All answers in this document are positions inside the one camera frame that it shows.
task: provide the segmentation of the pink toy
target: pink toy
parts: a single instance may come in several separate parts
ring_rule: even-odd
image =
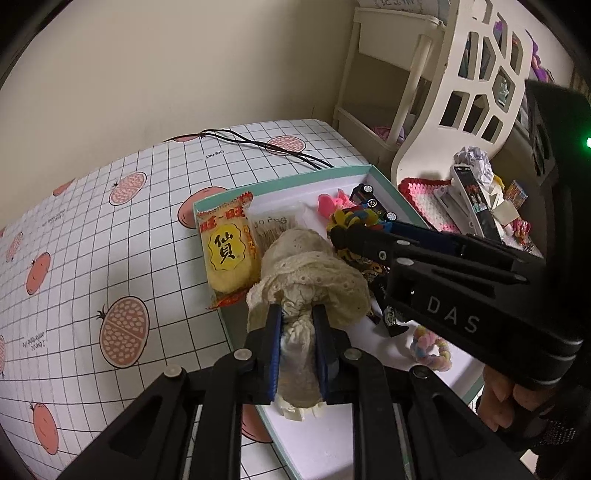
[[[435,198],[433,191],[449,180],[427,180],[407,178],[400,182],[398,191],[427,222],[440,232],[459,233],[452,218]]]
[[[433,347],[439,350],[438,355],[429,355]],[[419,325],[413,333],[410,351],[417,362],[437,372],[447,372],[452,367],[452,354],[449,344],[435,332]]]
[[[339,189],[336,198],[326,193],[318,195],[318,213],[328,219],[337,210],[354,207],[355,204],[349,200],[349,196]]]
[[[514,237],[521,245],[525,245],[527,243],[527,236],[531,230],[531,224],[519,217],[511,222],[511,226],[513,227]]]

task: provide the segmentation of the chair backrest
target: chair backrest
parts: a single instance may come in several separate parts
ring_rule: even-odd
[[[533,43],[508,10],[486,0],[484,19],[472,17],[473,0],[452,0],[441,56],[427,99],[392,162],[391,181],[449,178],[462,147],[492,158],[517,117],[529,76]]]

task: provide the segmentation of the crumpled paper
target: crumpled paper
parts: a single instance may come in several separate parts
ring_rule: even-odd
[[[492,172],[491,161],[485,151],[478,147],[463,147],[458,153],[453,156],[454,162],[457,164],[468,165],[476,180],[478,180],[484,188],[488,188],[495,174]]]

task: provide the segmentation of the lace cloth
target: lace cloth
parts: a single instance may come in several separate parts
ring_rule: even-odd
[[[315,231],[290,229],[263,256],[261,281],[250,289],[246,302],[248,331],[265,325],[271,303],[282,307],[277,393],[297,408],[321,402],[312,306],[324,304],[331,327],[360,321],[370,309],[363,275],[338,259],[332,246]]]

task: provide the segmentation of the wall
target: wall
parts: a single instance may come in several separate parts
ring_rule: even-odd
[[[355,0],[74,0],[0,90],[0,228],[175,135],[329,121]]]
[[[544,68],[549,69],[558,85],[570,86],[570,78],[573,74],[573,61],[566,50],[554,35],[540,23],[517,0],[497,0],[499,4],[505,4],[510,8],[513,18],[530,33],[540,50],[538,55]],[[475,18],[482,19],[486,9],[486,0],[475,0],[472,14]]]

